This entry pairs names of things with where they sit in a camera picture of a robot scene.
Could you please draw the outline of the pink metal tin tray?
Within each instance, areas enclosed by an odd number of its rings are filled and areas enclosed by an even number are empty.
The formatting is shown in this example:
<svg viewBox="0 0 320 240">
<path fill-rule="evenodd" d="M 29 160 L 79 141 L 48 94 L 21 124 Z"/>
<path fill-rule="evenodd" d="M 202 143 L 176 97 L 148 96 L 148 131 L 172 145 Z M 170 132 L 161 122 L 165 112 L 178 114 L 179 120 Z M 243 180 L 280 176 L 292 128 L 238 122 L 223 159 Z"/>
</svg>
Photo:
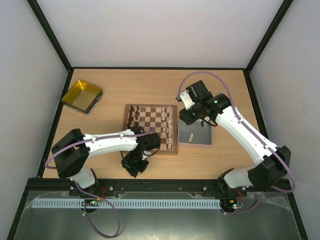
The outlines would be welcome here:
<svg viewBox="0 0 320 240">
<path fill-rule="evenodd" d="M 204 122 L 201 127 L 201 119 L 191 125 L 187 125 L 181 119 L 178 122 L 178 145 L 183 147 L 210 148 L 213 145 L 213 127 Z M 190 135 L 194 134 L 192 142 L 189 142 Z"/>
</svg>

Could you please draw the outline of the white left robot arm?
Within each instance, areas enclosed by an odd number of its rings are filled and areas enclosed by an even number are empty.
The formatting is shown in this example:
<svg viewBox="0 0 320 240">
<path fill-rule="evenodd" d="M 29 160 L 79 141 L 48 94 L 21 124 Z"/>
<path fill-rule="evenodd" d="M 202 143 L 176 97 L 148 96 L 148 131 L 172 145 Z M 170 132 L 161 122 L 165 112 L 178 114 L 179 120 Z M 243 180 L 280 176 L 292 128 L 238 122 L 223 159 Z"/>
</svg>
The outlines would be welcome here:
<svg viewBox="0 0 320 240">
<path fill-rule="evenodd" d="M 52 157 L 45 167 L 55 169 L 61 179 L 72 179 L 78 185 L 87 189 L 96 184 L 94 171 L 85 166 L 85 162 L 92 157 L 113 153 L 126 152 L 121 160 L 122 167 L 132 177 L 143 173 L 148 164 L 151 150 L 158 150 L 161 138 L 155 129 L 145 132 L 141 126 L 107 134 L 83 134 L 79 128 L 68 132 L 52 148 Z M 54 160 L 54 167 L 49 162 Z"/>
</svg>

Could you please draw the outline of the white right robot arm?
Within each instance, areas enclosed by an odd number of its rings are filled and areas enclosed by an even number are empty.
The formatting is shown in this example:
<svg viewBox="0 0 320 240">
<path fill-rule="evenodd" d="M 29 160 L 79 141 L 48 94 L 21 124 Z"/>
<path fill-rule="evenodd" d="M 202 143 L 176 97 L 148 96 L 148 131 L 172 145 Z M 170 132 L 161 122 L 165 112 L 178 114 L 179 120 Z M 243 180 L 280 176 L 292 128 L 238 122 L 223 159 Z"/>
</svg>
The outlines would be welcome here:
<svg viewBox="0 0 320 240">
<path fill-rule="evenodd" d="M 179 118 L 187 125 L 199 119 L 210 119 L 229 132 L 252 158 L 253 166 L 230 169 L 223 173 L 218 191 L 229 196 L 238 187 L 255 187 L 267 191 L 288 173 L 291 151 L 278 147 L 257 131 L 223 93 L 212 95 L 202 80 L 178 93 L 178 102 L 184 104 Z"/>
</svg>

